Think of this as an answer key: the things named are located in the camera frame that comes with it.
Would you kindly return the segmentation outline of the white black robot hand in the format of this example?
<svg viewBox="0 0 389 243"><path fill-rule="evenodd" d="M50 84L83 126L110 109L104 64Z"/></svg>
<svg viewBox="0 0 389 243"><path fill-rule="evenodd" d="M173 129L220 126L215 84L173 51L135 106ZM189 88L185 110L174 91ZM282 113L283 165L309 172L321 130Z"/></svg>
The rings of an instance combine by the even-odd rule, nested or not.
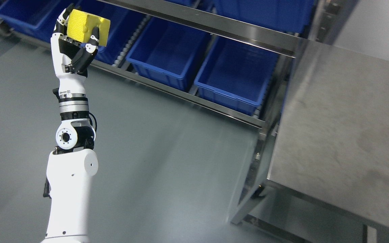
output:
<svg viewBox="0 0 389 243"><path fill-rule="evenodd" d="M53 89L57 98L85 97L87 68L99 49L98 27L92 29L91 36L83 47L81 43L68 37L68 23L74 9L81 8L70 3L62 10L50 38L54 72L59 79L59 87Z"/></svg>

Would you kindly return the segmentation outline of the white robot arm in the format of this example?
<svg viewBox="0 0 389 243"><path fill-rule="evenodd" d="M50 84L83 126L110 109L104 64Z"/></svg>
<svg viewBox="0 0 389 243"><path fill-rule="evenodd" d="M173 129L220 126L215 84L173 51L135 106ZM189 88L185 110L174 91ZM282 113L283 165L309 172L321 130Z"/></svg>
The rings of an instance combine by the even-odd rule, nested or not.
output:
<svg viewBox="0 0 389 243"><path fill-rule="evenodd" d="M48 156L43 197L51 199L44 243L89 243L88 208L92 179L98 171L94 151L96 118L82 93L59 94L61 124Z"/></svg>

